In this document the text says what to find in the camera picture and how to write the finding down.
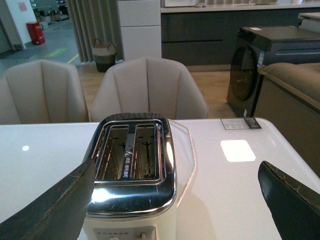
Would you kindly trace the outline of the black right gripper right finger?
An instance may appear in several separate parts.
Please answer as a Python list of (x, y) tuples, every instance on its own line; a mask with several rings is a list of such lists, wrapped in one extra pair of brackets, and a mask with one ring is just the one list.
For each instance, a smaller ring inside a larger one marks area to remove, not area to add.
[(320, 238), (320, 194), (267, 161), (258, 169), (263, 198), (283, 240)]

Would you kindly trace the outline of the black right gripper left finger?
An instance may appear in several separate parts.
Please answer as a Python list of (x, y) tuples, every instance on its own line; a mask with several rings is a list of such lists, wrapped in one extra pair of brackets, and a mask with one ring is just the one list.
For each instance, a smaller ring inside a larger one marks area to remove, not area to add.
[(78, 239), (94, 190), (96, 167), (87, 159), (0, 224), (2, 240)]

